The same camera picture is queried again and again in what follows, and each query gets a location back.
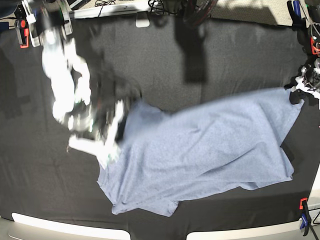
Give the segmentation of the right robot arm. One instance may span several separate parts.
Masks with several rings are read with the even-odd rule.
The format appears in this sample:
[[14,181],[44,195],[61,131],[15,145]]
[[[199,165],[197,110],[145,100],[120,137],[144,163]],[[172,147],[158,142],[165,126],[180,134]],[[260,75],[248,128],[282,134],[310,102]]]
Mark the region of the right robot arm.
[[91,81],[62,0],[24,0],[22,6],[30,41],[42,47],[42,68],[54,96],[52,115],[72,133],[69,146],[97,157],[117,156],[125,117],[139,91],[120,79]]

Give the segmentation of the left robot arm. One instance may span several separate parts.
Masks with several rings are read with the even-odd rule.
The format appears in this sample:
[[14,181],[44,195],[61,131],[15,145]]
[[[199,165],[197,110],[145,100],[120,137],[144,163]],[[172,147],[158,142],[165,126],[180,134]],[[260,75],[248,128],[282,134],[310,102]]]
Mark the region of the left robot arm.
[[289,100],[296,105],[306,97],[320,99],[320,2],[318,0],[287,1],[292,28],[307,55],[299,75],[286,86],[291,93]]

